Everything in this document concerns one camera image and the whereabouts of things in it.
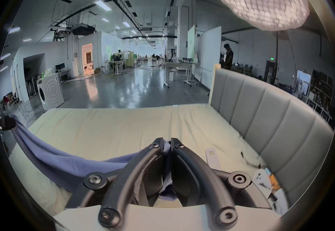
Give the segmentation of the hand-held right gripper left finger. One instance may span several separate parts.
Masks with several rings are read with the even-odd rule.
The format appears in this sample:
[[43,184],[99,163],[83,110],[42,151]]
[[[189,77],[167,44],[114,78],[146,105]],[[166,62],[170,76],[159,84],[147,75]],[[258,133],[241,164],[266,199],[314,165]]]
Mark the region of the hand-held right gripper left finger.
[[98,223],[121,228],[130,204],[152,207],[163,187],[168,141],[157,138],[136,154],[122,169],[87,174],[65,209],[101,205]]

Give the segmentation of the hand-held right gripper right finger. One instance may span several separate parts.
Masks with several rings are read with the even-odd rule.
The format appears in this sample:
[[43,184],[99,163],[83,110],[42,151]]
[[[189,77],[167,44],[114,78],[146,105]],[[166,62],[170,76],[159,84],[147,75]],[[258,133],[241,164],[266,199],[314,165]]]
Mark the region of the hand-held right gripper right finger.
[[173,189],[182,206],[206,206],[210,227],[235,226],[239,220],[236,205],[272,210],[248,173],[213,169],[179,139],[170,142]]

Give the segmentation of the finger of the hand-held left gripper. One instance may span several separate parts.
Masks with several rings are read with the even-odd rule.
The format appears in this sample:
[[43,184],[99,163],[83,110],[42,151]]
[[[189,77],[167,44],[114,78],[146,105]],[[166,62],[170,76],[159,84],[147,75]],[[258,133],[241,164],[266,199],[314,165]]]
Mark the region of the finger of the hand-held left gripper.
[[3,131],[15,128],[16,120],[9,116],[0,117],[0,129]]

